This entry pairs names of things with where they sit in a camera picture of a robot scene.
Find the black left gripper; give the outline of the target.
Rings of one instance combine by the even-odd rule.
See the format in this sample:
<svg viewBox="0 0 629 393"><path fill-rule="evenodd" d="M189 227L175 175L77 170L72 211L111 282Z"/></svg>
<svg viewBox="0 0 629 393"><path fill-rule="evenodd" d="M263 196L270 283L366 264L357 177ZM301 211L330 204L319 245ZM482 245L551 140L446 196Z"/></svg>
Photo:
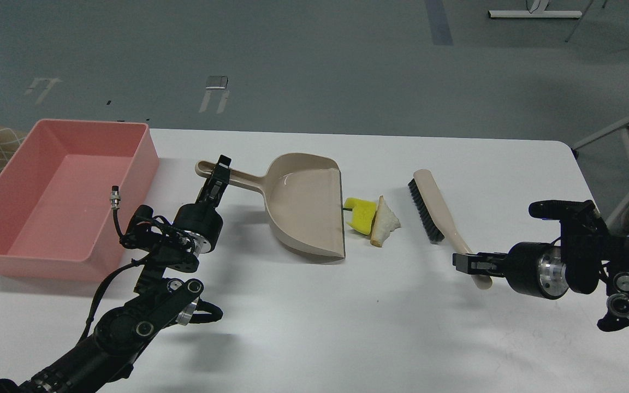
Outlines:
<svg viewBox="0 0 629 393"><path fill-rule="evenodd" d="M181 206L173 221L173 226L189 234L195 244L194 254L212 252L224 221L217 212L225 189L230 181L232 159L220 155L217 163L199 161L197 174L206 178L197 197L197 203Z"/></svg>

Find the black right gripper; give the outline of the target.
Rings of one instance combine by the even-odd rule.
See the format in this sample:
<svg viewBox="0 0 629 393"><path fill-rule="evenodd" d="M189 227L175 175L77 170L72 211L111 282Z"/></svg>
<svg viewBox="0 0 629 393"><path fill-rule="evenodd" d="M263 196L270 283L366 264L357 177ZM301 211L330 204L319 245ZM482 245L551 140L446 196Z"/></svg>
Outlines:
<svg viewBox="0 0 629 393"><path fill-rule="evenodd" d="M518 243L508 254L454 253L452 264L472 276L505 277L517 293L556 300L569 291L561 249L549 243Z"/></svg>

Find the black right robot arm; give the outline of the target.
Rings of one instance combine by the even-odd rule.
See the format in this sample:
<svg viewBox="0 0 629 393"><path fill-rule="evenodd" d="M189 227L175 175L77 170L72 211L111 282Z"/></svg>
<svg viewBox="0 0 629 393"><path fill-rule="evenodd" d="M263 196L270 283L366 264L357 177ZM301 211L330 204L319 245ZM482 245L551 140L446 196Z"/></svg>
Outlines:
<svg viewBox="0 0 629 393"><path fill-rule="evenodd" d="M531 217L558 221L553 243L522 242L509 252L456 253L453 266L474 278L506 279L520 294L556 300L567 291L592 294L605 285L605 332L629 327L629 238L610 234L593 201L544 200L529 206Z"/></svg>

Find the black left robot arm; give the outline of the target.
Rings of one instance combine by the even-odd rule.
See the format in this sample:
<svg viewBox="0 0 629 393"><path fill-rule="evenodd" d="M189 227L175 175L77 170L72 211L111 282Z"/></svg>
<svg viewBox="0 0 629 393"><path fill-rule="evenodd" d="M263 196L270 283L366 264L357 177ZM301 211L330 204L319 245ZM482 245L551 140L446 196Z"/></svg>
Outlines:
<svg viewBox="0 0 629 393"><path fill-rule="evenodd" d="M162 329L222 319L222 309L203 299L202 281L167 278L165 271L194 273L199 256L215 249L224 224L217 207L229 179L230 158L222 155L208 171L195 202L181 206L173 221L140 205L125 231L119 226L120 189L114 186L110 202L120 245L141 249L145 255L102 280L85 328L70 351L21 384L1 378L0 392L96 392L108 383L129 378L135 361ZM133 288L134 297L95 320L110 284L135 267L142 271Z"/></svg>

